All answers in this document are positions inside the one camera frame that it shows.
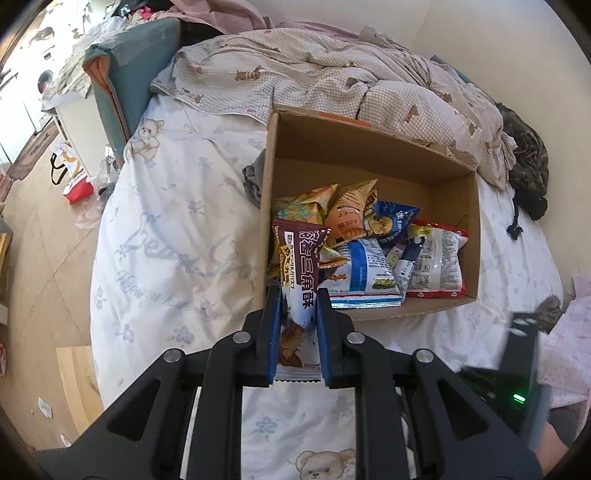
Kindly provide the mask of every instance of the floor rug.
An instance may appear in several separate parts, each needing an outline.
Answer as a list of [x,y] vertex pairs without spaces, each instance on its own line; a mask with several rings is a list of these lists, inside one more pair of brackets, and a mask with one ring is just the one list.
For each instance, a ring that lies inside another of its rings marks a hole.
[[59,130],[53,120],[41,130],[35,139],[21,152],[18,158],[8,168],[7,175],[13,180],[24,180],[43,155],[43,152],[51,145]]

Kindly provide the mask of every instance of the blanket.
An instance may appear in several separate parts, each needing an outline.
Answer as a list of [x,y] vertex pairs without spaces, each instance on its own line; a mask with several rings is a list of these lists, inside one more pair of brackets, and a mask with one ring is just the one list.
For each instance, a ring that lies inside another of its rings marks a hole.
[[181,48],[151,89],[202,112],[239,113],[263,124],[276,103],[357,118],[449,147],[501,189],[515,164],[515,141],[503,132],[494,103],[394,43],[295,28],[226,35]]

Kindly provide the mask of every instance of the pink fabric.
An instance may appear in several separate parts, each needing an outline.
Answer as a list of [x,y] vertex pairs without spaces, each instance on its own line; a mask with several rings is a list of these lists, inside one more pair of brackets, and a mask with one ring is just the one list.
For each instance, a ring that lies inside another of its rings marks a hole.
[[[247,0],[171,0],[174,4],[162,17],[205,23],[229,35],[250,30],[274,28],[269,17],[264,17]],[[278,27],[301,28],[325,33],[336,38],[357,38],[353,32],[317,22],[281,21]]]
[[172,0],[163,17],[207,23],[225,34],[273,28],[273,24],[246,0]]
[[142,16],[144,20],[149,20],[150,17],[154,15],[154,12],[152,12],[152,9],[150,7],[142,7],[139,9],[139,14]]

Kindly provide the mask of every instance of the white bedsheet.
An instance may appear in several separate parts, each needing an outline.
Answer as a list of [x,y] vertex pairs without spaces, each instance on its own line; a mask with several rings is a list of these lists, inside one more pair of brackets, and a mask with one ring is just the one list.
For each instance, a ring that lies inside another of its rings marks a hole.
[[[251,309],[259,212],[246,199],[241,170],[264,147],[265,127],[244,116],[201,113],[164,95],[152,98],[142,124],[146,130],[126,147],[103,214],[93,269],[92,346],[105,406],[166,349],[209,348],[238,330]],[[561,297],[541,230],[521,215],[524,231],[513,241],[505,232],[512,192],[478,183],[479,300],[356,328],[388,348],[431,348],[452,368],[492,367],[509,313]],[[308,450],[355,447],[352,391],[279,382],[247,389],[243,403],[243,478],[308,480],[312,465],[318,480],[352,475],[347,452],[328,473],[330,455],[307,453],[296,462]],[[300,475],[304,459],[309,468]]]

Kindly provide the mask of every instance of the teddy bear print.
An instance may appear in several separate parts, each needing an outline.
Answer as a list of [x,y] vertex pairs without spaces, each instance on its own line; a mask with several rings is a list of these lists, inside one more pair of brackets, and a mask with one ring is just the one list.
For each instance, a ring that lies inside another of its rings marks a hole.
[[131,151],[134,155],[141,155],[144,160],[153,160],[160,146],[156,135],[164,128],[164,120],[147,118],[138,128],[137,134],[131,140]]
[[300,480],[347,480],[355,477],[355,450],[312,452],[307,450],[295,459]]

